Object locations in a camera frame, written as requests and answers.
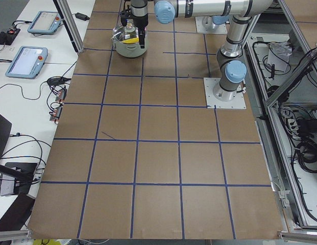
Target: blue joint cap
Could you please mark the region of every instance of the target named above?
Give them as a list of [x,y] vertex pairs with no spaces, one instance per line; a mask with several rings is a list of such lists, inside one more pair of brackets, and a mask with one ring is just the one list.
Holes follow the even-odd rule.
[[229,20],[228,15],[227,16],[219,16],[219,15],[213,16],[213,23],[218,26],[225,24],[228,20]]
[[159,1],[154,7],[156,19],[161,24],[168,24],[174,20],[175,9],[168,1]]
[[245,79],[247,68],[238,60],[232,60],[225,68],[225,75],[231,83],[240,83]]

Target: brown cardboard surface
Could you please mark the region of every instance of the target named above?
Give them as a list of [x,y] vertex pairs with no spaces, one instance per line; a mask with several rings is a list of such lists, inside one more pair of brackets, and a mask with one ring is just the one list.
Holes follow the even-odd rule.
[[[73,154],[62,154],[62,149]],[[87,181],[93,141],[54,140],[42,180]]]
[[138,149],[138,183],[179,183],[177,143],[140,142]]
[[117,23],[117,17],[118,17],[118,13],[93,12],[89,20],[88,29],[113,30]]
[[181,163],[183,183],[224,184],[218,144],[181,144]]
[[139,104],[141,78],[109,77],[105,104]]
[[175,108],[143,107],[141,109],[140,139],[177,140],[177,111]]
[[129,238],[132,186],[91,185],[80,237]]
[[207,106],[202,79],[178,79],[178,96],[180,106]]
[[206,108],[180,108],[180,139],[192,141],[217,141],[213,110]]
[[104,106],[98,138],[136,139],[138,111],[136,106]]
[[247,107],[246,110],[218,110],[217,118],[221,141],[259,142],[251,108]]
[[76,237],[85,188],[81,184],[41,184],[28,223],[32,238]]
[[176,54],[178,77],[205,78],[209,76],[206,55]]
[[75,74],[106,74],[110,56],[110,51],[86,50],[79,54]]
[[144,105],[176,105],[175,78],[144,78],[141,102]]
[[112,60],[109,75],[140,76],[142,67],[142,57],[129,58],[123,57],[118,52],[112,53]]
[[163,26],[151,14],[148,50],[128,59],[111,51],[120,3],[95,3],[101,12],[85,37],[92,50],[79,55],[33,236],[276,238],[280,221],[248,98],[247,110],[206,108],[203,77],[221,75],[215,53],[225,36],[205,35],[206,47],[194,18]]
[[316,47],[317,23],[297,23],[310,48]]
[[94,139],[100,106],[64,105],[55,137]]
[[182,238],[178,186],[137,186],[135,195],[133,238]]
[[186,186],[182,195],[186,239],[233,238],[224,187]]
[[86,48],[94,48],[99,50],[111,50],[113,36],[111,30],[87,30],[85,39],[83,41]]
[[101,103],[104,94],[106,77],[80,76],[72,77],[65,102]]
[[270,187],[230,187],[229,195],[238,239],[278,239],[282,226]]
[[135,153],[135,142],[98,141],[90,180],[94,182],[133,182]]
[[197,32],[196,20],[194,18],[176,18],[174,23],[176,32]]
[[317,23],[317,0],[285,0],[296,22]]
[[120,9],[121,2],[119,0],[100,0],[95,1],[93,11],[111,11],[118,12]]
[[205,40],[203,34],[197,33],[176,33],[176,51],[183,53],[206,53]]
[[230,184],[271,183],[261,145],[223,144],[226,178]]

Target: gray floor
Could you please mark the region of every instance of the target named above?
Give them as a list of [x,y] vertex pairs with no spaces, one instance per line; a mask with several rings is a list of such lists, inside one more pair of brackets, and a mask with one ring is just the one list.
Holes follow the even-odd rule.
[[29,0],[0,0],[0,32],[7,31],[28,2]]

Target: grid square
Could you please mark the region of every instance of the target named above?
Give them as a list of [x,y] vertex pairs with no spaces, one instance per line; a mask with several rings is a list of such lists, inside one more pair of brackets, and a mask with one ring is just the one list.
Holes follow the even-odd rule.
[[131,206],[132,186],[90,185],[80,237],[130,238]]
[[142,107],[140,139],[178,140],[176,108]]
[[195,18],[176,18],[174,23],[176,32],[197,33]]
[[94,48],[98,50],[111,50],[112,49],[111,38],[112,38],[112,31],[88,29],[83,43],[85,44],[86,48]]
[[105,104],[139,105],[141,78],[109,77]]
[[141,76],[142,56],[126,58],[118,52],[113,52],[109,75]]
[[90,180],[132,183],[135,153],[135,142],[97,141]]
[[174,54],[164,54],[163,51],[147,50],[144,57],[145,76],[175,77]]
[[317,1],[285,0],[296,22],[317,23]]
[[121,0],[100,0],[95,1],[93,11],[112,11],[118,12],[120,9]]
[[100,109],[93,105],[64,105],[55,137],[94,139]]
[[247,102],[246,105],[246,110],[216,110],[221,141],[259,142],[251,108]]
[[135,106],[104,106],[98,138],[137,139],[138,113]]
[[149,32],[147,33],[149,50],[147,52],[173,52],[174,53],[174,35],[166,32]]
[[278,238],[282,225],[271,187],[229,187],[229,195],[237,239]]
[[206,55],[177,54],[178,77],[206,78],[209,76]]
[[182,183],[224,184],[218,144],[181,144]]
[[178,79],[179,106],[207,106],[202,79]]
[[179,53],[206,53],[205,40],[203,34],[176,33],[175,45],[176,52]]
[[40,184],[28,224],[32,238],[77,237],[85,189],[81,184]]
[[86,50],[79,54],[74,73],[106,75],[111,51]]
[[218,64],[216,55],[208,55],[209,60],[209,77],[220,78],[222,76],[220,65]]
[[137,183],[179,183],[177,143],[140,142]]
[[93,141],[54,140],[48,157],[44,181],[87,181]]
[[217,51],[221,48],[221,46],[226,41],[226,35],[205,35],[206,45],[207,45],[207,53],[209,54],[217,54]]
[[181,140],[218,140],[213,110],[206,108],[179,108],[179,117]]
[[183,186],[186,239],[233,239],[225,187]]
[[133,238],[181,239],[180,187],[136,186]]
[[174,78],[144,78],[142,86],[143,105],[176,105]]
[[223,144],[222,148],[228,184],[271,184],[261,145]]
[[74,75],[65,102],[98,103],[104,95],[106,77]]
[[92,12],[90,20],[89,20],[89,24],[88,24],[88,29],[113,30],[113,28],[116,26],[117,19],[118,19],[118,13]]

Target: power adapter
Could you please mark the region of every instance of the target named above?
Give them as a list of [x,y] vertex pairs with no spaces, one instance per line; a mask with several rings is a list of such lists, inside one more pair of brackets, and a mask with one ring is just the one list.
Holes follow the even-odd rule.
[[65,77],[52,77],[47,79],[47,84],[49,86],[58,86],[63,85],[67,81],[70,81],[71,78],[65,78]]
[[81,20],[84,20],[84,21],[86,21],[86,20],[89,20],[90,18],[87,16],[87,15],[85,15],[85,14],[82,14],[82,13],[76,13],[76,18],[77,19],[81,19]]

